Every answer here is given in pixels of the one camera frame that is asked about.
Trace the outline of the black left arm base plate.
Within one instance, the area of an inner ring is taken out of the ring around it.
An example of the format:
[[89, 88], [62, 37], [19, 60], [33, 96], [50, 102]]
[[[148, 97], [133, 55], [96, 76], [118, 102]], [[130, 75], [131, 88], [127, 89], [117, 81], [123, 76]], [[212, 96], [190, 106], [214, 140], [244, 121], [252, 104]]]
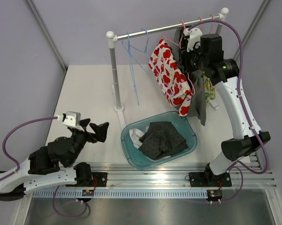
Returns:
[[83, 183], [84, 187], [93, 187], [96, 185], [96, 187], [106, 187], [107, 185], [107, 178], [108, 173], [106, 172], [93, 172], [92, 175], [87, 178], [87, 181]]

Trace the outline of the pink hanger with poppy skirt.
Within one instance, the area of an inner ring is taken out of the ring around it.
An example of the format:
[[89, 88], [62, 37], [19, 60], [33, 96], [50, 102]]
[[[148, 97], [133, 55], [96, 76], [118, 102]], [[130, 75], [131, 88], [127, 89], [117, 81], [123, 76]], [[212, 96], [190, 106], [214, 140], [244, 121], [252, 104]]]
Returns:
[[178, 51], [181, 49], [182, 37], [178, 29], [173, 40], [162, 37], [152, 54], [148, 57], [148, 66], [163, 94], [173, 105], [179, 105], [184, 99], [190, 101], [195, 94], [193, 83], [182, 71], [178, 63]]

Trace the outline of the red poppy print skirt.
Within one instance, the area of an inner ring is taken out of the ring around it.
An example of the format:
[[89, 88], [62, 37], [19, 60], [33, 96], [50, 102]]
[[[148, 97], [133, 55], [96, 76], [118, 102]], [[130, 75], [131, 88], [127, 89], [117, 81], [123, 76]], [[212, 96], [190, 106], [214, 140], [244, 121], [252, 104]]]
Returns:
[[149, 57], [148, 65], [168, 103], [178, 108], [180, 116], [187, 116], [196, 91], [191, 80], [178, 68], [171, 47], [165, 40], [160, 39]]

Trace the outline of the teal plastic basin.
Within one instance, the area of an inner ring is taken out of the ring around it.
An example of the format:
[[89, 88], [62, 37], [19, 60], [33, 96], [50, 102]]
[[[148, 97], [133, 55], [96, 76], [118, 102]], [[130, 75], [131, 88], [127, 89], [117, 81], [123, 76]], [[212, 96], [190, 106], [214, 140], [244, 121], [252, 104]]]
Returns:
[[[153, 161], [148, 159], [133, 146], [133, 143], [130, 139], [129, 130], [135, 128], [141, 130], [143, 133], [146, 133], [151, 122], [159, 121], [171, 122], [177, 129], [177, 131], [186, 139], [188, 149], [182, 151], [181, 153], [172, 155], [168, 159]], [[134, 168], [144, 170], [191, 153], [197, 146], [197, 137], [193, 129], [191, 128], [187, 118], [180, 117], [176, 112], [170, 111], [127, 125], [121, 133], [121, 144], [123, 152], [129, 164]]]

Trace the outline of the white skirt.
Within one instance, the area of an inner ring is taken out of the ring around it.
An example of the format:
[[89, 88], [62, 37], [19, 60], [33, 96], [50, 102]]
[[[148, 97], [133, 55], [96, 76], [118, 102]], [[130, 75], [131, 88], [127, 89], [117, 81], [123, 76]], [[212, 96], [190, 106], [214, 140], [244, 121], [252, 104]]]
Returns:
[[134, 128], [129, 130], [129, 135], [133, 146], [148, 159], [159, 161], [171, 157], [170, 145], [163, 130], [143, 133]]

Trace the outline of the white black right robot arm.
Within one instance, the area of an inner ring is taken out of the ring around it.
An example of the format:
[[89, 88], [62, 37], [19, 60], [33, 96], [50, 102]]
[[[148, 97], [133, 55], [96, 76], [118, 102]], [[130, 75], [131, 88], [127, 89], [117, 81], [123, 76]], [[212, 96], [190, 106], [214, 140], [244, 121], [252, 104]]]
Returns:
[[239, 67], [234, 59], [225, 59], [223, 40], [218, 34], [184, 34], [183, 48], [179, 51], [185, 71], [200, 70], [218, 91], [229, 116], [233, 138], [221, 143], [221, 153], [203, 172], [189, 174], [192, 187], [231, 187], [228, 170], [238, 160], [259, 150], [270, 140], [249, 110]]

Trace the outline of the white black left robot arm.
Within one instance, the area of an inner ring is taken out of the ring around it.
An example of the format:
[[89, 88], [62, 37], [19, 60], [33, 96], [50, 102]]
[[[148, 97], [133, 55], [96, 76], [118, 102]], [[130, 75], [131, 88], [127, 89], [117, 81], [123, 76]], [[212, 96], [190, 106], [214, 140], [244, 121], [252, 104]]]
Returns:
[[16, 201], [36, 190], [62, 185], [103, 186], [100, 179], [106, 177], [105, 173], [93, 175], [90, 164], [75, 162], [85, 144], [106, 141], [109, 123], [97, 125], [89, 118], [80, 120], [73, 116], [55, 119], [62, 121], [71, 136], [58, 137], [17, 163], [15, 169], [0, 171], [0, 201]]

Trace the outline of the dark grey dotted skirt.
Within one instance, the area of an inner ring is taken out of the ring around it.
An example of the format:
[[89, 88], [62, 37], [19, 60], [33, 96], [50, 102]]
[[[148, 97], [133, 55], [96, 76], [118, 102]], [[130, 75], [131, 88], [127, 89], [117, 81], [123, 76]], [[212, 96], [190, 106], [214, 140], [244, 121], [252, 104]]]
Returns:
[[147, 132], [139, 141], [141, 146], [138, 150], [154, 161], [188, 149], [186, 139], [169, 121], [151, 122]]

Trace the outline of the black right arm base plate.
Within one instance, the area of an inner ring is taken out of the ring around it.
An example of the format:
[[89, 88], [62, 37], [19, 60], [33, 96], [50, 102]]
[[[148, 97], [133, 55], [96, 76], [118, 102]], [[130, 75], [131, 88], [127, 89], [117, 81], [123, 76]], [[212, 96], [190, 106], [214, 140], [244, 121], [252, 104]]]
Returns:
[[232, 182], [229, 173], [224, 173], [221, 175], [208, 175], [204, 172], [190, 172], [186, 176], [186, 180], [190, 182], [190, 185], [193, 188], [232, 187]]

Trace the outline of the blue wire hanger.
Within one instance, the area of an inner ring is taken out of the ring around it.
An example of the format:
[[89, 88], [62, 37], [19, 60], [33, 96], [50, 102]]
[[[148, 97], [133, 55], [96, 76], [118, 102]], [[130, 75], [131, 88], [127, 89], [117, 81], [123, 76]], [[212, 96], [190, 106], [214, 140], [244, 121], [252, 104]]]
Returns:
[[[146, 34], [146, 36], [147, 36], [147, 40], [146, 40], [144, 49], [143, 49], [143, 50], [138, 49], [138, 48], [136, 48], [136, 47], [134, 47], [134, 46], [132, 46], [132, 45], [130, 44], [130, 45], [131, 45], [131, 50], [133, 49], [133, 50], [136, 50], [136, 51], [138, 51], [138, 52], [140, 52], [140, 53], [145, 54], [145, 55], [147, 56], [147, 58], [148, 58], [149, 63], [150, 63], [151, 65], [153, 65], [153, 64], [152, 64], [152, 63], [153, 63], [153, 60], [150, 59], [150, 56], [149, 56], [149, 54], [148, 54], [149, 33], [148, 33], [148, 31], [147, 31], [145, 28], [142, 28], [141, 31], [144, 31], [145, 34]], [[134, 56], [133, 56], [133, 60], [134, 60], [143, 70], [145, 70]]]
[[135, 79], [135, 75], [134, 75], [133, 56], [132, 56], [132, 53], [131, 53], [129, 32], [127, 32], [127, 42], [125, 42], [123, 40], [121, 43], [122, 43], [123, 47], [125, 47], [125, 44], [127, 44], [126, 51], [128, 53], [128, 56], [129, 56], [130, 74], [131, 74], [131, 78], [132, 78], [132, 82], [133, 82], [134, 92], [135, 92], [135, 95], [136, 95], [137, 105], [140, 105], [138, 90], [137, 90], [137, 85], [136, 85], [136, 79]]

